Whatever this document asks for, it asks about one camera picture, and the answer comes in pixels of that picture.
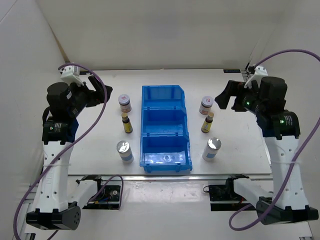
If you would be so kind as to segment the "silver-lid shaker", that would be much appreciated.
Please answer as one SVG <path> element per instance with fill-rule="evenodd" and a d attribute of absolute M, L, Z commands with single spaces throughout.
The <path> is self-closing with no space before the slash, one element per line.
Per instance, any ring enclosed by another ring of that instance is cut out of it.
<path fill-rule="evenodd" d="M 134 156 L 132 153 L 132 149 L 130 143 L 126 140 L 121 140 L 116 145 L 116 150 L 121 158 L 121 160 L 128 164 L 132 163 L 134 160 Z"/>
<path fill-rule="evenodd" d="M 221 146 L 222 146 L 222 142 L 219 138 L 212 137 L 208 139 L 208 141 L 206 142 L 204 151 L 202 153 L 202 158 L 207 162 L 213 161 L 218 151 L 220 150 Z"/>

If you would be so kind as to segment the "small yellow-label bottle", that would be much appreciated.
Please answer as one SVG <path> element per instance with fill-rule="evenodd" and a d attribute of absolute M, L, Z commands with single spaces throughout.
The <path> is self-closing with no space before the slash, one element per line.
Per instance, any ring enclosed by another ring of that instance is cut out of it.
<path fill-rule="evenodd" d="M 128 114 L 123 112 L 121 114 L 121 118 L 122 118 L 122 123 L 123 123 L 123 128 L 124 128 L 125 133 L 127 133 L 127 134 L 132 133 L 133 127 L 132 127 L 132 124 L 131 124 L 130 119 L 128 117 Z"/>
<path fill-rule="evenodd" d="M 202 124 L 202 127 L 201 127 L 201 131 L 203 133 L 209 133 L 210 132 L 210 129 L 211 129 L 211 126 L 212 126 L 212 123 L 213 123 L 213 119 L 214 119 L 214 113 L 213 112 L 209 112 L 208 115 L 206 116 L 203 124 Z"/>

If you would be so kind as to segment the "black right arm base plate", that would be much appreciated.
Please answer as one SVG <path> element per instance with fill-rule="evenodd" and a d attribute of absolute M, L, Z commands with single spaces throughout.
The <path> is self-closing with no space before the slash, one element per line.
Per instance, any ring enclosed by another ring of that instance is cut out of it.
<path fill-rule="evenodd" d="M 245 211 L 254 211 L 263 195 L 261 187 L 244 174 L 230 175 L 224 184 L 209 184 L 202 190 L 209 194 L 212 212 L 235 212 L 243 207 Z"/>

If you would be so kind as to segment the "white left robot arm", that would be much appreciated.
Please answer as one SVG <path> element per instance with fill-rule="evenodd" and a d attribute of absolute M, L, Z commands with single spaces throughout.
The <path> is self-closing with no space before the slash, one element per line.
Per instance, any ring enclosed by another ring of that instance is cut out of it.
<path fill-rule="evenodd" d="M 71 153 L 79 126 L 77 116 L 84 108 L 95 107 L 110 99 L 112 87 L 102 85 L 94 76 L 85 82 L 58 82 L 47 88 L 49 107 L 43 113 L 43 174 L 35 210 L 27 213 L 26 223 L 41 230 L 76 230 L 81 210 L 90 199 L 100 200 L 105 194 L 101 178 L 85 176 L 77 180 L 76 190 L 68 194 L 68 172 Z"/>

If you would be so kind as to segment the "blue three-compartment plastic bin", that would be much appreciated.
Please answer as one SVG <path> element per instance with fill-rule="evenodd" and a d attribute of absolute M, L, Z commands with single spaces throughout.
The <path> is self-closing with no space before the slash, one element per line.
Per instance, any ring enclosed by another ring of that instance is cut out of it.
<path fill-rule="evenodd" d="M 192 171 L 185 92 L 179 85 L 142 86 L 139 165 L 147 173 Z"/>

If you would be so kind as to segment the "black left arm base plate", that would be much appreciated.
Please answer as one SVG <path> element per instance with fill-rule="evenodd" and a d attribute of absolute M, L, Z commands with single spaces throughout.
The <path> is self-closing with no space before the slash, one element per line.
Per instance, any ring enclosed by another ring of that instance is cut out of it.
<path fill-rule="evenodd" d="M 112 185 L 110 182 L 119 178 L 121 184 Z M 97 186 L 97 192 L 88 199 L 88 202 L 82 207 L 85 210 L 119 210 L 122 205 L 124 179 L 122 176 L 116 174 L 112 175 L 108 180 L 104 181 L 100 175 L 91 174 L 85 175 L 81 179 L 77 179 L 75 182 L 80 187 L 82 182 L 89 183 L 95 182 L 94 186 Z"/>

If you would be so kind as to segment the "white-lid spice jar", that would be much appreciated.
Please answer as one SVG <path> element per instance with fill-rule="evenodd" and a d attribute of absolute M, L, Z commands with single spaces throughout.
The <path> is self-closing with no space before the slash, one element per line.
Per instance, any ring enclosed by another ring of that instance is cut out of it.
<path fill-rule="evenodd" d="M 130 97 L 127 94 L 121 94 L 118 97 L 118 103 L 123 113 L 129 113 L 132 110 Z"/>
<path fill-rule="evenodd" d="M 211 111 L 211 108 L 213 106 L 214 100 L 211 96 L 204 96 L 201 99 L 200 107 L 199 107 L 199 112 L 202 115 L 208 115 L 209 112 Z"/>

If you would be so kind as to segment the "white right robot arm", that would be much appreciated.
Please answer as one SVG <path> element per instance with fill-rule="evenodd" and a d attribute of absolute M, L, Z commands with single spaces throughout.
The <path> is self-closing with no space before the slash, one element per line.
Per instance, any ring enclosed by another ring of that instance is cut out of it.
<path fill-rule="evenodd" d="M 265 76 L 260 82 L 230 80 L 215 98 L 219 108 L 225 110 L 234 97 L 232 110 L 253 113 L 266 144 L 273 176 L 273 191 L 268 192 L 249 177 L 233 175 L 226 181 L 224 193 L 230 200 L 240 196 L 248 201 L 241 211 L 254 207 L 257 220 L 244 227 L 231 226 L 244 231 L 257 223 L 263 225 L 290 224 L 319 219 L 317 209 L 311 207 L 304 192 L 298 156 L 307 145 L 313 132 L 300 145 L 301 134 L 298 116 L 285 109 L 288 86 L 284 79 Z"/>

